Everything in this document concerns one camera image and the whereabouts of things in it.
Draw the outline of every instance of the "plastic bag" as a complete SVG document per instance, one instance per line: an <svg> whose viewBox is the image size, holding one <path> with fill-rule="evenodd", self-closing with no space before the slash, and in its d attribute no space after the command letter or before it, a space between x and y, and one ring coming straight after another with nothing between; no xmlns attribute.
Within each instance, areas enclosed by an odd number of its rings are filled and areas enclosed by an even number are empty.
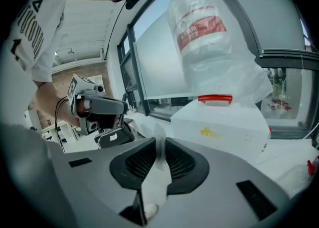
<svg viewBox="0 0 319 228"><path fill-rule="evenodd" d="M289 197L292 198L306 189L312 179L313 178L308 174L306 165L297 165L279 177L276 182L285 189Z"/></svg>
<svg viewBox="0 0 319 228"><path fill-rule="evenodd" d="M225 94L235 102L257 103L272 92L223 0L173 0L167 16L194 96Z"/></svg>

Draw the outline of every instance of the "black rectangular slot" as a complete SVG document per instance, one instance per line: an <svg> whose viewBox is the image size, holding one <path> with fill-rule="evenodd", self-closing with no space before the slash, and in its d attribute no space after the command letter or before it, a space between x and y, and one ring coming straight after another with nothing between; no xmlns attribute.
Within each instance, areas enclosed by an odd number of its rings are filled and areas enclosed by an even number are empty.
<svg viewBox="0 0 319 228"><path fill-rule="evenodd" d="M270 216L277 208L258 190L258 188L249 180L236 183L238 189L242 192L251 208L259 220Z"/></svg>
<svg viewBox="0 0 319 228"><path fill-rule="evenodd" d="M92 162L89 158L83 158L69 162L71 168Z"/></svg>

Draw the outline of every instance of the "black vent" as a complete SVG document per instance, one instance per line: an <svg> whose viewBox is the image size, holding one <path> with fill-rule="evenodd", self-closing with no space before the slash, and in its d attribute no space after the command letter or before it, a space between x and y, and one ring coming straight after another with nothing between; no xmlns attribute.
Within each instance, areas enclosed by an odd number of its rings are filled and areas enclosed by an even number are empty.
<svg viewBox="0 0 319 228"><path fill-rule="evenodd" d="M260 221L277 210L250 180L237 183L236 185Z"/></svg>
<svg viewBox="0 0 319 228"><path fill-rule="evenodd" d="M89 158L83 158L69 162L71 168L92 162Z"/></svg>
<svg viewBox="0 0 319 228"><path fill-rule="evenodd" d="M167 142L165 152L172 182L186 176L194 169L194 158L175 145Z"/></svg>
<svg viewBox="0 0 319 228"><path fill-rule="evenodd" d="M125 160L127 170L134 176L145 180L156 159L154 144L149 144Z"/></svg>

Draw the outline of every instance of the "white box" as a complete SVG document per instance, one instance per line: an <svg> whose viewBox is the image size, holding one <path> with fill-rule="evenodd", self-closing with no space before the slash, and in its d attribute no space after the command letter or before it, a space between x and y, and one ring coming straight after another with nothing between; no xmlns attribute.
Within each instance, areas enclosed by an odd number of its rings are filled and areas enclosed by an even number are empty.
<svg viewBox="0 0 319 228"><path fill-rule="evenodd" d="M171 117L174 137L225 151L254 164L270 134L255 106L208 106L194 100Z"/></svg>

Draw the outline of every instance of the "red cap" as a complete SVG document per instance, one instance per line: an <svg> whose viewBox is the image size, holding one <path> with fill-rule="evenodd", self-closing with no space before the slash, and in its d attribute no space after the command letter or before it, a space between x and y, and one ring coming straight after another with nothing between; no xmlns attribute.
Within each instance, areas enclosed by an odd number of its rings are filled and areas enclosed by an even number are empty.
<svg viewBox="0 0 319 228"><path fill-rule="evenodd" d="M313 175L315 174L315 166L312 165L312 163L310 162L310 160L307 161L307 166L308 166L309 176L313 176Z"/></svg>
<svg viewBox="0 0 319 228"><path fill-rule="evenodd" d="M203 103L207 101L225 101L231 104L233 97L231 95L202 95L198 96L198 101Z"/></svg>

